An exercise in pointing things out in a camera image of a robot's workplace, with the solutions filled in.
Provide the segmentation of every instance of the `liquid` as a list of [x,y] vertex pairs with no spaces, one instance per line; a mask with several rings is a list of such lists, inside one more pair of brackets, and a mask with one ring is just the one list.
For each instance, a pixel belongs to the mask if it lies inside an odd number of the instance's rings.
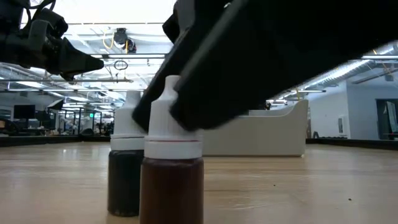
[[108,211],[132,217],[139,214],[141,162],[144,150],[111,151],[108,167]]
[[203,159],[149,159],[141,168],[140,224],[203,224]]

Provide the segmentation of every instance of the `white bottle cap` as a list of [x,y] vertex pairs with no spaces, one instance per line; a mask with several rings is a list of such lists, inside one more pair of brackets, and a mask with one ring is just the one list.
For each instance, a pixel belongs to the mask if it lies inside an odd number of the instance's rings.
[[114,131],[111,135],[112,150],[143,150],[145,132],[131,118],[140,100],[140,92],[129,90],[123,106],[115,111]]
[[150,108],[149,133],[145,137],[145,157],[153,159],[194,159],[201,157],[201,141],[196,133],[183,128],[169,109],[177,99],[174,90],[180,76],[169,75],[161,96]]

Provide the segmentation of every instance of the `light fixture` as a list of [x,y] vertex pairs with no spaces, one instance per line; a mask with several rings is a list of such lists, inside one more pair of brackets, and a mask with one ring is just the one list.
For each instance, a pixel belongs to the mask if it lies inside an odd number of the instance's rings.
[[[290,90],[291,93],[296,93],[296,90]],[[299,93],[324,93],[326,90],[299,90]]]
[[62,108],[63,110],[72,110],[72,111],[74,111],[74,110],[80,110],[80,108]]
[[82,89],[82,90],[77,90],[77,91],[109,91],[109,90],[102,90],[102,89]]
[[[129,89],[129,90],[144,91],[144,89]],[[129,91],[129,90],[110,90],[110,91],[125,92],[125,91]]]
[[53,93],[53,92],[49,92],[51,95],[54,95],[54,96],[59,96],[59,97],[65,97],[64,95],[61,95],[61,94],[59,94],[59,93]]
[[109,52],[106,49],[100,49],[100,51],[106,52],[107,54],[109,54]]
[[39,84],[37,82],[17,82],[18,84],[25,85],[25,86],[30,86],[34,88],[43,88],[46,87],[45,85]]
[[42,91],[74,91],[74,90],[67,90],[67,89],[60,89],[60,90],[51,90],[51,89],[44,89]]
[[70,104],[64,104],[62,108],[82,108],[84,107],[83,105],[70,105]]
[[124,58],[124,59],[163,59],[164,54],[107,54],[107,55],[101,55],[101,54],[92,54],[91,55],[94,58]]
[[111,106],[99,106],[99,107],[102,108],[102,109],[107,109],[107,110],[111,110],[112,109]]
[[72,99],[72,100],[76,100],[76,101],[82,101],[82,102],[87,102],[87,101],[89,101],[89,100],[86,99],[86,98],[78,97],[78,96],[68,96],[68,98],[70,98],[70,99]]
[[7,91],[40,91],[36,89],[8,89]]
[[361,59],[370,59],[370,60],[375,60],[375,59],[398,59],[398,55],[364,55],[361,57]]
[[111,54],[109,58],[164,58],[164,54]]

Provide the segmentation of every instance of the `computer monitor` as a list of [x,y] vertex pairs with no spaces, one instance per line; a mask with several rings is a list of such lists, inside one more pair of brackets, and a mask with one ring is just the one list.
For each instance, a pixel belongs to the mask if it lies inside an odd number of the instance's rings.
[[35,105],[14,105],[14,119],[34,119]]

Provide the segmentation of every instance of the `dropper bottle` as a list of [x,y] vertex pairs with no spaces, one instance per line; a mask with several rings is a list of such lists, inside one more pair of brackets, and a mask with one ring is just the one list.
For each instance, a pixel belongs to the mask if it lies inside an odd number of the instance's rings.
[[131,119],[140,92],[130,90],[116,110],[108,166],[108,211],[120,217],[139,214],[141,162],[145,132]]
[[168,76],[163,93],[151,105],[141,168],[140,224],[203,223],[201,141],[169,113],[179,78]]

